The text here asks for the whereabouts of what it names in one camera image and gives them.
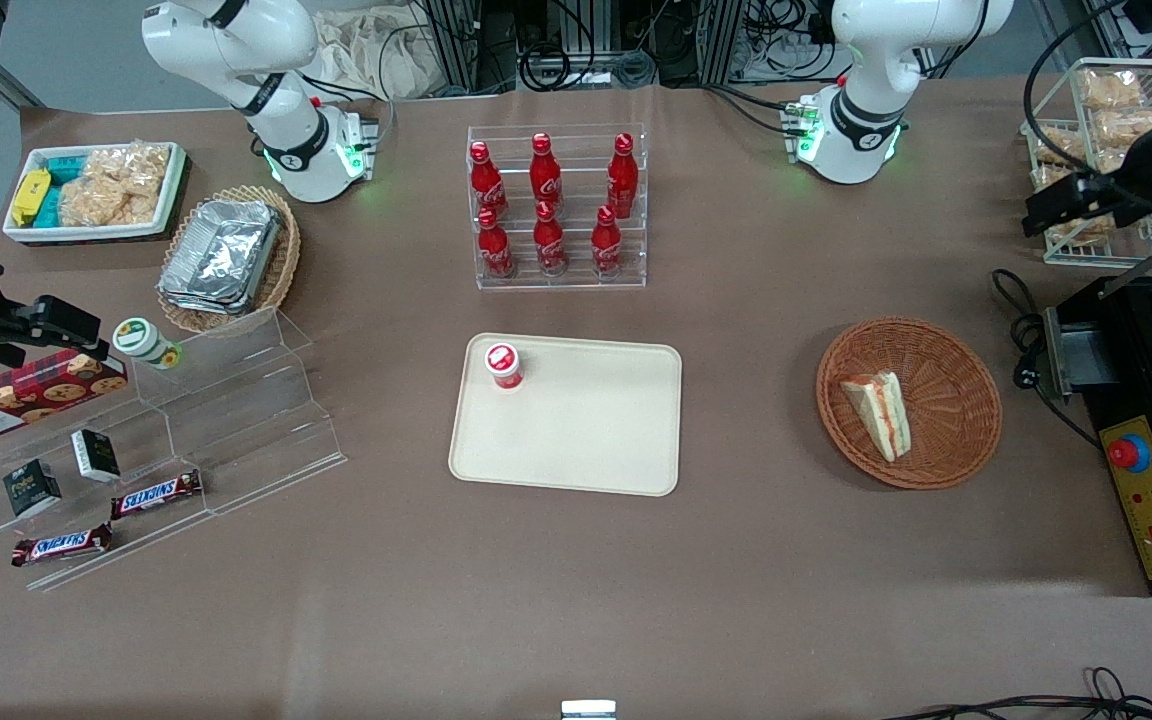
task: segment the sandwich slice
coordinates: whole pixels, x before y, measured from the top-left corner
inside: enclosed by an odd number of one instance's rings
[[[852,376],[842,381],[842,391],[888,462],[909,452],[909,419],[896,373],[884,370],[872,376]]]

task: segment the acrylic bottle rack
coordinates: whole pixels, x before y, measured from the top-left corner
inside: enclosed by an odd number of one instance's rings
[[[96,528],[109,520],[112,497],[200,470],[200,497],[116,520],[113,550],[14,570],[29,589],[58,588],[344,462],[332,418],[308,386],[312,343],[287,316],[262,310],[182,346],[177,367],[127,363],[127,388],[0,437],[3,564],[18,539]],[[122,478],[99,483],[78,475],[70,445],[77,429],[109,437]],[[51,465],[61,498],[17,520],[3,476],[36,457]]]
[[[550,278],[540,272],[536,260],[536,243],[531,232],[536,225],[531,179],[531,136],[548,132],[554,159],[562,168],[563,214],[558,223],[563,228],[563,247],[568,266],[562,275]],[[639,165],[639,188],[630,218],[617,220],[621,228],[621,273],[599,279],[594,273],[593,247],[599,205],[607,202],[607,167],[612,161],[613,143],[619,132],[634,136],[634,158]],[[579,288],[643,287],[649,281],[649,132],[642,123],[576,126],[498,126],[471,127],[468,142],[484,141],[492,151],[492,161],[500,169],[509,210],[499,227],[509,237],[509,250],[518,266],[513,278],[486,274],[477,247],[477,211],[470,184],[472,161],[468,158],[467,190],[468,227],[473,251],[473,272],[479,290],[579,290]]]

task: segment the cookie box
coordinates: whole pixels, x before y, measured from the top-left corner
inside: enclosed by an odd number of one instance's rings
[[[159,190],[159,200],[154,207],[154,219],[147,223],[129,225],[97,225],[97,227],[59,227],[59,228],[35,228],[20,227],[12,218],[10,203],[8,211],[3,214],[3,234],[22,245],[92,245],[103,242],[134,242],[137,240],[162,240],[157,234],[164,233],[172,219],[173,210],[177,205],[177,190],[180,179],[185,169],[185,152],[175,142],[154,141],[156,145],[166,145],[172,150],[168,158],[168,169],[162,179]],[[70,158],[70,156],[86,156],[92,150],[106,150],[113,147],[127,147],[122,145],[76,145],[69,147],[41,147],[29,151],[24,159],[24,167],[20,169],[17,183],[12,189],[13,197],[24,182],[29,170],[44,168],[47,160],[52,158]]]
[[[97,361],[61,350],[26,363],[0,373],[0,434],[123,387],[127,370],[113,357]]]

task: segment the jar lid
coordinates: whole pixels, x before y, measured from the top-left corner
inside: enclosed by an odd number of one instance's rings
[[[486,162],[492,154],[488,152],[488,143],[475,141],[470,143],[470,159],[475,162]]]
[[[159,328],[145,318],[128,318],[114,328],[114,347],[132,357],[154,350],[157,342]]]
[[[518,351],[508,342],[498,342],[486,355],[488,372],[497,377],[508,377],[518,370]]]

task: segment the black box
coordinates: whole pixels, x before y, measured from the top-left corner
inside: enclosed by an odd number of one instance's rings
[[[31,460],[3,478],[12,510],[17,518],[29,518],[60,501],[60,486],[52,477],[51,468],[41,460]]]

